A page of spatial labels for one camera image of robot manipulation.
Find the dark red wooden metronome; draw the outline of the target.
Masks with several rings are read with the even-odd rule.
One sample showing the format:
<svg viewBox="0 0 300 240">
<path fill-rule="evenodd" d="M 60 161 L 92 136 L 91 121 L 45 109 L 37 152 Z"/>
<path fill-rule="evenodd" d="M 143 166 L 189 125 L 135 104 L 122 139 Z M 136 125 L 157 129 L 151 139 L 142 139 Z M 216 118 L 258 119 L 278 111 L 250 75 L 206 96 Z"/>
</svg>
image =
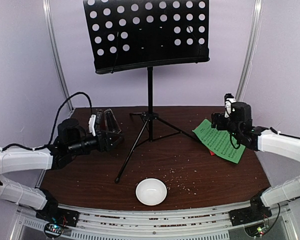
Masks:
<svg viewBox="0 0 300 240">
<path fill-rule="evenodd" d="M 104 110 L 102 113 L 100 130 L 107 152 L 111 151 L 124 141 L 122 129 L 110 108 Z"/>
</svg>

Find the clear plastic metronome cover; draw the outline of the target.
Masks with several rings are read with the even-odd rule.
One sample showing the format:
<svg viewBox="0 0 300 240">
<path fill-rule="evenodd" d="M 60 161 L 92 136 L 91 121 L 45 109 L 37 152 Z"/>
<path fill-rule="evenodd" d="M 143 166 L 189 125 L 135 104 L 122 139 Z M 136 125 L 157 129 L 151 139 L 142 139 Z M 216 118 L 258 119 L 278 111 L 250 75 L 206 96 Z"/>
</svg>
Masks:
<svg viewBox="0 0 300 240">
<path fill-rule="evenodd" d="M 116 120 L 112 109 L 108 108 L 103 113 L 104 113 L 105 129 L 108 132 L 120 134 L 122 132 L 122 129 L 119 126 L 118 121 Z"/>
</svg>

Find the green paper sheet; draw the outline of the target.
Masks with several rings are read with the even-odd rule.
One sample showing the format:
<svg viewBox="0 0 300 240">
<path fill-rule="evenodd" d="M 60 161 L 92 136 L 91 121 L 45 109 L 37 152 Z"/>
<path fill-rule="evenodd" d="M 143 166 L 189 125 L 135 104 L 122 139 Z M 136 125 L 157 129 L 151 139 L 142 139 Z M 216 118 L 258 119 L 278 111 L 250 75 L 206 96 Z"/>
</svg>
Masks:
<svg viewBox="0 0 300 240">
<path fill-rule="evenodd" d="M 205 119 L 192 131 L 212 153 L 216 156 L 238 164 L 246 147 L 242 144 L 235 143 L 226 130 L 217 130 L 212 128 L 212 123 Z"/>
</svg>

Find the red paper sheet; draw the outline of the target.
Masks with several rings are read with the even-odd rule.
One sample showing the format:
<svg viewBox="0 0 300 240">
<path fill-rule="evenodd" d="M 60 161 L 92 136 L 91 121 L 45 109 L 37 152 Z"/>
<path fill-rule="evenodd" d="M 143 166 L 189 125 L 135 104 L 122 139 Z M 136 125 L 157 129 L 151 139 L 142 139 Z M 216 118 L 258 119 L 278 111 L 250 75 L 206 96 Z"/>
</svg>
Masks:
<svg viewBox="0 0 300 240">
<path fill-rule="evenodd" d="M 209 149 L 208 151 L 209 151 L 209 153 L 210 153 L 211 156 L 215 156 L 215 155 L 216 155 L 216 154 L 215 154 L 213 151 L 211 151 L 210 149 Z"/>
</svg>

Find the black music stand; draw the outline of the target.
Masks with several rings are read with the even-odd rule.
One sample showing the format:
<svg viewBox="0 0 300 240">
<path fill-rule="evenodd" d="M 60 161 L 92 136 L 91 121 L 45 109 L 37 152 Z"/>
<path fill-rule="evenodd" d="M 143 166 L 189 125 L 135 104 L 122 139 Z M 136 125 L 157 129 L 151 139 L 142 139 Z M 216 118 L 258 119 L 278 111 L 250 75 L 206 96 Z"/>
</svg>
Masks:
<svg viewBox="0 0 300 240">
<path fill-rule="evenodd" d="M 147 70 L 147 111 L 139 116 L 154 141 L 154 67 L 209 61 L 209 1 L 85 0 L 83 8 L 97 74 Z"/>
</svg>

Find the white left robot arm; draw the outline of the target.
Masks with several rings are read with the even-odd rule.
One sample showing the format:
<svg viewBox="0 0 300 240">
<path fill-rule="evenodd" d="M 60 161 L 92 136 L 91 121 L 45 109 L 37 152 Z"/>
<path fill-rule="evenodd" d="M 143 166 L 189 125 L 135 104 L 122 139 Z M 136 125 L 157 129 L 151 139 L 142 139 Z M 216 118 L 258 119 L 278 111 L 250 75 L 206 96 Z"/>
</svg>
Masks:
<svg viewBox="0 0 300 240">
<path fill-rule="evenodd" d="M 5 173 L 26 170 L 60 170 L 75 157 L 89 155 L 92 151 L 109 152 L 124 140 L 119 128 L 99 130 L 93 119 L 89 132 L 74 118 L 65 119 L 57 126 L 58 135 L 52 144 L 39 148 L 0 148 L 0 199 L 34 209 L 37 217 L 52 224 L 64 226 L 70 217 L 59 208 L 58 201 L 48 190 L 29 187 L 10 180 Z"/>
</svg>

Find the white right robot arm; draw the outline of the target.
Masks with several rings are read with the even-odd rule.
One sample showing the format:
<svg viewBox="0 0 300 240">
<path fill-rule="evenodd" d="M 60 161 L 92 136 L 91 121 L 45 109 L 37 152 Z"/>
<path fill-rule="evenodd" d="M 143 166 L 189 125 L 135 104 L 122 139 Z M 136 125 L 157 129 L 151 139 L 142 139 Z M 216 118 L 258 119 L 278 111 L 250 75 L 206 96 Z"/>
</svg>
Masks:
<svg viewBox="0 0 300 240">
<path fill-rule="evenodd" d="M 274 128 L 253 126 L 251 106 L 225 96 L 224 113 L 211 115 L 211 126 L 227 131 L 230 139 L 254 151 L 267 152 L 300 162 L 300 137 L 286 135 Z M 300 177 L 259 191 L 250 199 L 250 206 L 229 212 L 233 226 L 261 221 L 271 217 L 270 208 L 280 203 L 300 198 Z"/>
</svg>

